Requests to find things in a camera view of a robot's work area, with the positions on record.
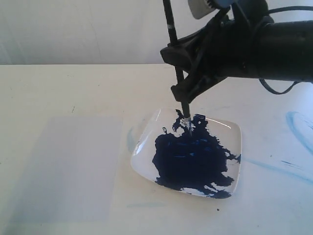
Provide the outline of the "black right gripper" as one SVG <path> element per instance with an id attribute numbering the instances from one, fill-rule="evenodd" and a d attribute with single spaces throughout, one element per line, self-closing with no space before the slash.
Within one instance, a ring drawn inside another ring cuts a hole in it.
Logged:
<path id="1" fill-rule="evenodd" d="M 268 5 L 232 4 L 216 10 L 203 31 L 160 51 L 164 63 L 188 73 L 171 87 L 177 102 L 191 103 L 220 83 L 220 77 L 271 78 L 269 59 L 258 45 L 261 29 L 271 23 Z"/>

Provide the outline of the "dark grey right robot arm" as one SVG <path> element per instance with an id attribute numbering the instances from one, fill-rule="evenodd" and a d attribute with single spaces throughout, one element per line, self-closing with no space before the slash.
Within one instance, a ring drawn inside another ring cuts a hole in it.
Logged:
<path id="1" fill-rule="evenodd" d="M 190 103 L 228 77 L 312 82 L 312 21 L 276 23 L 264 0 L 212 7 L 217 14 L 206 26 L 160 52 L 187 73 L 171 88 L 176 101 Z"/>

